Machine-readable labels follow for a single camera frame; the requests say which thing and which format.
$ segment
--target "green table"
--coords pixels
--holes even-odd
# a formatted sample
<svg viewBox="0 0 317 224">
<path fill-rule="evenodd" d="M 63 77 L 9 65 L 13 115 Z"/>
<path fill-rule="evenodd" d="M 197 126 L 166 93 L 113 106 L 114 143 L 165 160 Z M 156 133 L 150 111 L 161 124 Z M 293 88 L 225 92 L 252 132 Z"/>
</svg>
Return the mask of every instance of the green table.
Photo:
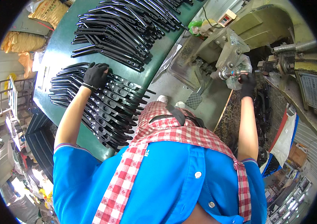
<svg viewBox="0 0 317 224">
<path fill-rule="evenodd" d="M 184 25 L 188 25 L 199 9 L 201 9 L 204 2 L 194 0 L 193 6 L 183 3 L 179 7 L 181 15 L 178 15 L 178 18 Z M 46 66 L 47 68 L 46 71 L 44 71 L 43 68 L 42 71 L 38 72 L 34 92 L 34 101 L 48 116 L 48 118 L 56 125 L 59 125 L 65 109 L 60 106 L 53 105 L 50 102 L 48 94 L 50 93 L 49 89 L 51 88 L 51 78 L 54 77 L 62 67 L 78 62 L 94 61 L 96 63 L 107 63 L 110 65 L 110 68 L 113 69 L 114 74 L 120 75 L 123 78 L 126 78 L 146 88 L 149 86 L 153 76 L 160 68 L 162 62 L 173 47 L 174 43 L 183 32 L 183 29 L 176 32 L 170 32 L 167 33 L 166 36 L 164 36 L 161 40 L 156 40 L 153 47 L 150 49 L 153 55 L 152 60 L 148 65 L 144 66 L 145 71 L 142 73 L 138 73 L 137 71 L 130 69 L 119 62 L 116 62 L 99 53 L 71 58 L 70 56 L 74 49 L 88 45 L 70 44 L 74 38 L 73 33 L 77 28 L 77 26 L 75 26 L 75 24 L 78 22 L 77 15 L 83 14 L 88 10 L 95 8 L 97 4 L 98 1 L 96 0 L 76 0 L 76 2 L 69 8 L 57 26 L 44 54 L 42 65 Z M 115 153 L 114 150 L 108 149 L 99 143 L 97 138 L 83 124 L 80 126 L 77 144 L 80 147 L 90 150 L 91 153 L 100 161 L 104 161 L 105 159 L 113 156 Z"/>
</svg>

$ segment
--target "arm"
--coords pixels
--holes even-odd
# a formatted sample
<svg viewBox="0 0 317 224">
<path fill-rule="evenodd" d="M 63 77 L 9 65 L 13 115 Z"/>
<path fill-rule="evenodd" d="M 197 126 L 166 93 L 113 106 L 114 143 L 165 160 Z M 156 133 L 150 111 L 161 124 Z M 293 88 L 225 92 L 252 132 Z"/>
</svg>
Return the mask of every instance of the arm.
<svg viewBox="0 0 317 224">
<path fill-rule="evenodd" d="M 94 64 L 95 63 L 93 62 L 89 65 L 89 69 L 84 75 L 84 83 L 71 101 L 60 121 L 55 136 L 54 147 L 61 143 L 76 144 L 77 136 L 79 135 L 80 122 L 87 100 L 89 99 L 91 92 L 104 85 L 108 72 L 107 64 L 97 64 L 93 66 Z"/>
<path fill-rule="evenodd" d="M 238 161 L 258 157 L 258 134 L 253 107 L 253 92 L 256 85 L 253 74 L 242 74 L 243 83 L 241 90 L 241 123 L 238 137 Z"/>
</svg>

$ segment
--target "hand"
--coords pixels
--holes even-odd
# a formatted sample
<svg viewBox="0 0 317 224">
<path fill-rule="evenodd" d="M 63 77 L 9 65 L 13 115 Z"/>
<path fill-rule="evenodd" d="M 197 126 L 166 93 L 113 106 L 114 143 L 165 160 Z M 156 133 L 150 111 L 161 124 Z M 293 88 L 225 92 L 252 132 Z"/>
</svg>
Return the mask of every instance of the hand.
<svg viewBox="0 0 317 224">
<path fill-rule="evenodd" d="M 82 86 L 89 88 L 91 92 L 95 92 L 97 89 L 102 88 L 106 83 L 108 71 L 108 64 L 100 63 L 95 65 L 95 62 L 91 63 L 88 70 L 85 72 L 84 83 Z"/>
<path fill-rule="evenodd" d="M 243 84 L 241 89 L 241 99 L 245 96 L 249 96 L 253 99 L 254 88 L 256 86 L 256 78 L 254 74 L 247 73 L 241 74 L 240 81 Z"/>
</svg>

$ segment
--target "shirt button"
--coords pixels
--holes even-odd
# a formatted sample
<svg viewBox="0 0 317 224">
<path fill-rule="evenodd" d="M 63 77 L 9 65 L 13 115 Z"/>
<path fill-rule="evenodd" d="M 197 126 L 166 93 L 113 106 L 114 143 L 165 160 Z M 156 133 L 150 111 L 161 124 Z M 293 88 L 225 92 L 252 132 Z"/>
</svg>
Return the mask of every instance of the shirt button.
<svg viewBox="0 0 317 224">
<path fill-rule="evenodd" d="M 201 176 L 202 176 L 202 173 L 201 173 L 201 172 L 196 172 L 196 173 L 195 173 L 196 179 L 200 178 Z"/>
<path fill-rule="evenodd" d="M 210 203 L 208 203 L 208 206 L 209 206 L 210 208 L 214 208 L 216 205 L 211 201 Z"/>
</svg>

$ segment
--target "shoe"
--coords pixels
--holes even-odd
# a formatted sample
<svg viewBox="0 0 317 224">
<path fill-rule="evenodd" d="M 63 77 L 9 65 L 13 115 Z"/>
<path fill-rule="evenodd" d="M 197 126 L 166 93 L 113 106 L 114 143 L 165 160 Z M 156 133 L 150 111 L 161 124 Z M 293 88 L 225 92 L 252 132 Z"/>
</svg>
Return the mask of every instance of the shoe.
<svg viewBox="0 0 317 224">
<path fill-rule="evenodd" d="M 161 96 L 159 96 L 157 98 L 157 101 L 161 101 L 161 102 L 167 104 L 168 103 L 168 98 L 167 98 L 167 96 L 161 95 Z"/>
<path fill-rule="evenodd" d="M 182 101 L 177 102 L 174 107 L 178 107 L 178 108 L 186 108 L 186 104 Z"/>
</svg>

